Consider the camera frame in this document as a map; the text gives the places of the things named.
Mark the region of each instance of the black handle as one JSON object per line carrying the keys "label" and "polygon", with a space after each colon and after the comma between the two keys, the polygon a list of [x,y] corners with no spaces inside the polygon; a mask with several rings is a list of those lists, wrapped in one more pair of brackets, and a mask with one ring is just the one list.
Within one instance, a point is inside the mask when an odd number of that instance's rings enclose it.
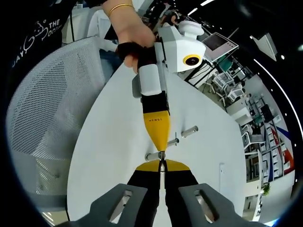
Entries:
{"label": "black handle", "polygon": [[138,58],[144,50],[144,47],[137,43],[124,43],[118,45],[118,55],[121,60],[124,61],[127,55],[131,55]]}
{"label": "black handle", "polygon": [[124,43],[118,45],[118,55],[124,60],[127,55],[138,59],[138,68],[144,65],[156,64],[156,52],[153,47],[142,47],[137,43]]}

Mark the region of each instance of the screen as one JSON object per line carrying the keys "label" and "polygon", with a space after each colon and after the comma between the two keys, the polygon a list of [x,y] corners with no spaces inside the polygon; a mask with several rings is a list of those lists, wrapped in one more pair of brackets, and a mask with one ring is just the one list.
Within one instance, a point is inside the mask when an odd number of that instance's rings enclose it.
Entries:
{"label": "screen", "polygon": [[227,43],[226,39],[223,39],[222,37],[214,34],[210,36],[209,38],[205,39],[203,43],[208,46],[209,49],[214,51],[218,47],[222,46],[223,44]]}
{"label": "screen", "polygon": [[274,117],[269,109],[269,106],[267,104],[265,104],[263,107],[261,107],[261,112],[265,118],[265,123],[268,123],[274,119]]}

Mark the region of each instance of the finger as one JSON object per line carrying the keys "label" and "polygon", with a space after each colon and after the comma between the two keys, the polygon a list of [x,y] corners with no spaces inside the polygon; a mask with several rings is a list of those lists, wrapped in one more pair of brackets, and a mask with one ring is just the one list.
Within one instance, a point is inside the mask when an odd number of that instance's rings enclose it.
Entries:
{"label": "finger", "polygon": [[138,59],[133,58],[133,69],[135,73],[138,73]]}
{"label": "finger", "polygon": [[133,60],[134,60],[133,56],[127,55],[124,59],[124,64],[127,67],[131,68],[133,66]]}

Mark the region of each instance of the black t-shirt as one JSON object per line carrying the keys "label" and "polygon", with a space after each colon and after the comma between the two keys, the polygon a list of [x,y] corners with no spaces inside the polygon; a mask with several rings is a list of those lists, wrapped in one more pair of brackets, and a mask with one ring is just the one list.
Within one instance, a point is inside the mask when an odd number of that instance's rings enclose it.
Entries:
{"label": "black t-shirt", "polygon": [[43,58],[61,47],[61,30],[76,2],[77,0],[48,0],[45,5],[31,8],[34,15],[28,14],[28,17],[19,22],[22,27],[16,27],[20,31],[12,47],[15,51],[8,62],[8,102],[27,73]]}
{"label": "black t-shirt", "polygon": [[170,13],[170,14],[166,17],[166,19],[165,19],[165,22],[169,23],[169,25],[171,25],[171,26],[174,25],[174,24],[172,23],[172,21],[171,21],[171,18],[172,18],[173,16],[175,16],[176,19],[178,18],[177,13],[176,13],[176,12],[172,12],[172,13]]}

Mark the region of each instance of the ceiling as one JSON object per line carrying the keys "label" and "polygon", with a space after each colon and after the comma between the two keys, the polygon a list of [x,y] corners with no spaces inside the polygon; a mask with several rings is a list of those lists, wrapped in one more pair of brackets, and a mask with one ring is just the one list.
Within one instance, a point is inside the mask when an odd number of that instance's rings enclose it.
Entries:
{"label": "ceiling", "polygon": [[[300,7],[296,5],[296,2],[291,4],[287,1],[286,4],[285,1],[280,0],[275,2],[214,0],[204,6],[201,6],[201,3],[205,2],[204,0],[169,0],[168,2],[170,5],[176,6],[184,15],[188,15],[189,12],[197,8],[195,12],[190,14],[190,17],[199,23],[207,23],[211,33],[218,32],[228,37],[239,28],[231,37],[231,40],[240,46],[233,56],[237,57],[242,65],[248,66],[252,72],[259,73],[265,86],[269,90],[273,89],[272,96],[281,112],[287,113],[287,117],[284,116],[284,119],[293,143],[296,176],[302,175],[302,126],[299,126],[297,120],[301,118],[302,124],[303,110],[300,92],[302,85],[300,82],[303,76],[301,67],[303,62],[303,21],[299,19],[301,16]],[[250,38],[252,35],[259,39],[266,33],[270,33],[276,46],[277,61],[262,53]],[[254,59],[276,79],[289,100],[281,88]]]}

